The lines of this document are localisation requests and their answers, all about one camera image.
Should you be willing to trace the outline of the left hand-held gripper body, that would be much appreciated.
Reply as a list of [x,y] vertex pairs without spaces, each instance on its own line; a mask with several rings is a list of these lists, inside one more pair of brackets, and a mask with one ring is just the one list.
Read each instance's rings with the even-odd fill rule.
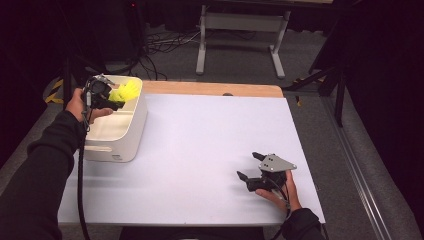
[[115,108],[115,104],[109,100],[113,82],[103,74],[90,77],[83,89],[83,101],[87,108],[102,109]]

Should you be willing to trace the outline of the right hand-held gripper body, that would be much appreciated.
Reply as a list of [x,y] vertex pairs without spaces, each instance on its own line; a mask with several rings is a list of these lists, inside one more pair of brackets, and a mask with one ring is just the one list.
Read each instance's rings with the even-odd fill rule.
[[280,190],[286,183],[286,171],[294,170],[297,166],[290,163],[275,154],[265,155],[265,159],[260,161],[259,170],[261,176],[259,178],[249,178],[247,189],[250,192],[257,189],[267,191]]

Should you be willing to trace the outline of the white plastic storage bin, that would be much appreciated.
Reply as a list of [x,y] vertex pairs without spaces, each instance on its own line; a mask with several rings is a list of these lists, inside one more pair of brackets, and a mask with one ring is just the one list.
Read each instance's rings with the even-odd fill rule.
[[130,80],[138,82],[139,96],[125,101],[122,109],[109,116],[100,117],[89,126],[84,158],[91,161],[129,162],[139,148],[148,114],[147,101],[143,92],[143,81],[137,77],[104,75],[113,82],[112,90]]

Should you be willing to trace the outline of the person's left hand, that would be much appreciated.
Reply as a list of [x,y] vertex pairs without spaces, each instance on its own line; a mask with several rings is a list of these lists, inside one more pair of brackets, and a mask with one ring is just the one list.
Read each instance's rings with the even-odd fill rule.
[[[84,102],[82,100],[83,90],[76,88],[71,100],[68,102],[65,110],[70,112],[79,122],[84,120]],[[109,116],[113,113],[110,108],[94,109],[88,114],[88,122],[93,124],[97,118]]]

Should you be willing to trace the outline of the person's right hand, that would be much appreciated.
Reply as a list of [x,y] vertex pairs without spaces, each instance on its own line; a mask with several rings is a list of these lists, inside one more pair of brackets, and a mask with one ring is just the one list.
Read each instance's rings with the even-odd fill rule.
[[272,202],[277,208],[285,213],[288,211],[294,212],[302,208],[298,198],[297,188],[294,183],[292,172],[290,170],[286,171],[286,177],[286,184],[282,188],[282,191],[287,199],[280,199],[275,193],[266,191],[264,189],[258,189],[255,191],[258,196]]

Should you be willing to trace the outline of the yellow black striped tape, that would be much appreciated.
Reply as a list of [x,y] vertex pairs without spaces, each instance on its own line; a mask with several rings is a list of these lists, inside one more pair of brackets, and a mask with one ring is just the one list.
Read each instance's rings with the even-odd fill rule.
[[60,95],[60,90],[63,86],[63,80],[53,80],[45,90],[44,101],[46,103],[63,104],[63,97]]

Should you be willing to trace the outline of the white table board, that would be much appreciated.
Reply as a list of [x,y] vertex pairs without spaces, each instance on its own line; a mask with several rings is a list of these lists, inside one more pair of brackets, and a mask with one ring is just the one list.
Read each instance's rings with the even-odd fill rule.
[[252,152],[297,166],[303,205],[323,214],[284,98],[148,94],[148,114],[129,162],[86,160],[69,177],[58,219],[144,226],[266,226],[284,219],[248,191],[237,171],[260,174]]

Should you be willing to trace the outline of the grey metal stand frame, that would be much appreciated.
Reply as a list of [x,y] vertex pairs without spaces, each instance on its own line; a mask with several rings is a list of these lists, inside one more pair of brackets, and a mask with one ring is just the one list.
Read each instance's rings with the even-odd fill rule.
[[201,7],[200,15],[200,43],[198,48],[196,74],[202,75],[206,60],[206,30],[237,30],[237,31],[255,31],[255,32],[273,32],[276,39],[268,49],[276,76],[284,79],[286,74],[279,56],[282,40],[287,30],[287,25],[291,16],[290,11],[284,11],[278,16],[235,14],[235,13],[215,13],[209,12],[207,6]]

